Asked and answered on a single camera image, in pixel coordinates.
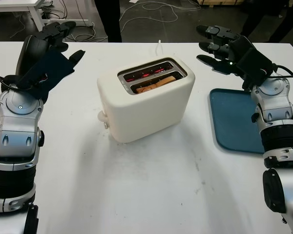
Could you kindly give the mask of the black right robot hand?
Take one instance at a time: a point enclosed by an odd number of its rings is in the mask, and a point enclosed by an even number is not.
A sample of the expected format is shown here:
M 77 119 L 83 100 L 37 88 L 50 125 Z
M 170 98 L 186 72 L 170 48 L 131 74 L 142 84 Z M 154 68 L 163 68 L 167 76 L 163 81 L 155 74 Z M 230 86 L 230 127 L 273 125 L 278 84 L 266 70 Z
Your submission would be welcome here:
M 212 68 L 213 71 L 229 75 L 238 75 L 240 72 L 236 67 L 234 55 L 230 51 L 229 43 L 239 38 L 237 33 L 221 26 L 196 26 L 198 34 L 210 39 L 211 42 L 200 42 L 199 48 L 212 57 L 198 55 L 196 58 L 203 64 Z

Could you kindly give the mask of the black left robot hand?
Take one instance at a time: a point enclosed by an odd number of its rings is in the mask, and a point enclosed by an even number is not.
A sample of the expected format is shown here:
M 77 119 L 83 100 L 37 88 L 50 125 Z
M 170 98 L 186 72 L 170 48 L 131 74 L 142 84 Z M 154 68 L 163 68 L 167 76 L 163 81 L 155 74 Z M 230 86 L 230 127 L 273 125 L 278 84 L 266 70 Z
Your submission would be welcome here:
M 50 49 L 65 52 L 68 44 L 63 39 L 69 36 L 76 27 L 76 22 L 54 22 L 42 28 L 41 31 L 29 35 L 23 42 L 16 67 L 16 75 L 25 75 Z

